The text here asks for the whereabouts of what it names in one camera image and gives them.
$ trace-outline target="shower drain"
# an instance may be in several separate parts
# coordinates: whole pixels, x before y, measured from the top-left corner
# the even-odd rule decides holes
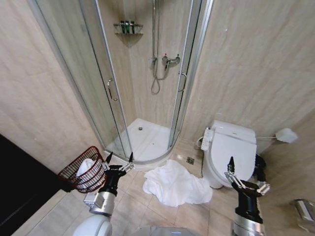
[[[195,162],[195,159],[191,158],[191,157],[187,157],[187,163],[193,165],[193,163]]]

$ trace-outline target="towel on floor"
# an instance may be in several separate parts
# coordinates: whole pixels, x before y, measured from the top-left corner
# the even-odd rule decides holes
[[[174,160],[168,160],[165,166],[147,172],[144,177],[143,191],[156,195],[167,206],[207,203],[212,198],[209,183],[190,174]]]

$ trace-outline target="toilet lid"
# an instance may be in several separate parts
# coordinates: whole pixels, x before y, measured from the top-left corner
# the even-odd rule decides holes
[[[235,175],[239,180],[251,178],[255,167],[256,144],[216,133],[211,146],[211,161],[217,174],[228,181],[224,172],[233,156]]]

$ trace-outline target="white toilet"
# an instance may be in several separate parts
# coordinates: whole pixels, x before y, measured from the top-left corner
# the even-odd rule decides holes
[[[251,178],[256,155],[256,138],[252,129],[215,120],[208,139],[209,148],[204,150],[202,174],[212,188],[231,187],[224,172],[227,172],[232,156],[237,178]]]

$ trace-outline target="laundry basket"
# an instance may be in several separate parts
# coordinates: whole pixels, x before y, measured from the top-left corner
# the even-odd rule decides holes
[[[87,158],[95,161],[94,164],[86,172],[76,176],[81,163]],[[61,180],[68,181],[73,188],[81,193],[93,192],[101,187],[106,181],[103,162],[104,160],[97,147],[92,146],[60,171],[58,177]]]

